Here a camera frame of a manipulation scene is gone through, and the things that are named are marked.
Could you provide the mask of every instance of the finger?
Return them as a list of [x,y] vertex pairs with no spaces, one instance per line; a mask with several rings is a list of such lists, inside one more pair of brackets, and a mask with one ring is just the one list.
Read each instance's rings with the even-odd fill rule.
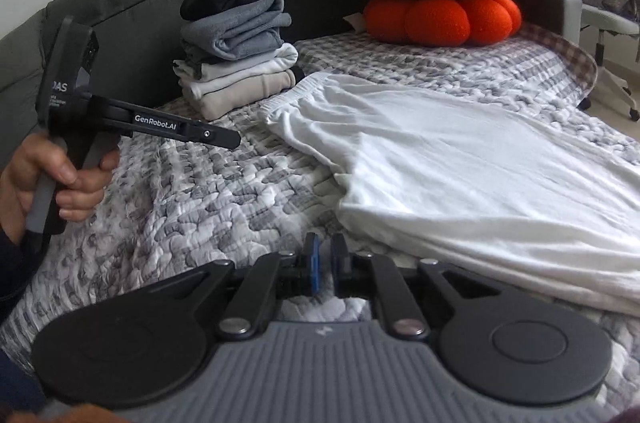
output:
[[80,190],[61,190],[56,195],[56,203],[65,210],[90,210],[103,199],[103,188],[89,194]]
[[78,180],[73,186],[73,189],[87,193],[97,192],[111,183],[111,177],[111,172],[100,170],[100,168],[80,170],[78,172]]
[[65,221],[71,223],[80,223],[85,219],[88,219],[94,210],[67,210],[66,208],[60,209],[60,217]]
[[38,176],[44,170],[66,186],[73,186],[78,172],[62,148],[50,142],[44,134],[31,134],[15,151],[9,163],[10,177],[19,190],[34,190]]
[[110,172],[111,170],[115,170],[118,164],[120,164],[120,151],[113,149],[103,156],[102,161],[100,161],[100,168]]

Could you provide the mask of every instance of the gray folded garment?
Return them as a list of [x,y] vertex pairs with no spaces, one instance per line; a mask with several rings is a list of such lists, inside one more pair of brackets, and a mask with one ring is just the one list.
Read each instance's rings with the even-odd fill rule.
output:
[[258,0],[201,18],[182,28],[183,40],[223,60],[241,60],[282,45],[280,27],[291,24],[284,0]]

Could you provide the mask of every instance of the white logo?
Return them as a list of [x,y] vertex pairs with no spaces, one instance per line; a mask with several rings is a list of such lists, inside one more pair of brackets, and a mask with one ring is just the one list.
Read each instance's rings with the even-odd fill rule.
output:
[[136,114],[134,120],[138,123],[146,123],[148,125],[153,125],[154,127],[162,127],[170,130],[176,130],[178,128],[177,123],[169,122],[169,121],[160,121],[155,118],[148,118],[145,116],[140,116],[140,114]]
[[316,329],[316,335],[320,335],[321,337],[325,337],[332,332],[334,332],[334,330],[329,326],[322,326],[320,329]]

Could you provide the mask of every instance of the gray and white bedspread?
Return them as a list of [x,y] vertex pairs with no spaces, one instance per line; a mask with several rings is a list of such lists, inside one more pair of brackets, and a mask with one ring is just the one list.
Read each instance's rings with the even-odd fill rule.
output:
[[[484,48],[390,46],[356,34],[297,47],[307,74],[346,72],[504,106],[640,164],[638,143],[575,108],[593,86],[593,60],[539,28],[525,26],[519,36]],[[194,115],[181,99],[166,109]],[[0,347],[28,367],[37,331],[66,311],[213,259],[250,265],[266,252],[299,247],[309,230],[322,239],[341,230],[334,206],[342,191],[331,172],[272,135],[257,121],[257,109],[252,104],[216,122],[241,133],[235,151],[147,135],[125,138],[106,199],[92,219],[52,239],[41,269],[0,327]],[[401,265],[414,264],[388,247],[346,235],[352,250],[366,246]],[[640,321],[580,310],[614,342],[601,401],[618,410],[640,402]],[[340,300],[324,291],[284,303],[280,316],[348,321],[370,312],[361,299]]]

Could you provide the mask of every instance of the human hand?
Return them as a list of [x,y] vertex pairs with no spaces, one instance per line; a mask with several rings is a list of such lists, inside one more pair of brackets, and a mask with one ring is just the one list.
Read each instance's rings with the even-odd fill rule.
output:
[[76,170],[65,151],[44,134],[27,136],[0,175],[0,227],[13,243],[20,243],[42,171],[68,188],[56,194],[60,217],[84,221],[104,197],[119,161],[120,152],[115,149],[105,154],[99,167]]

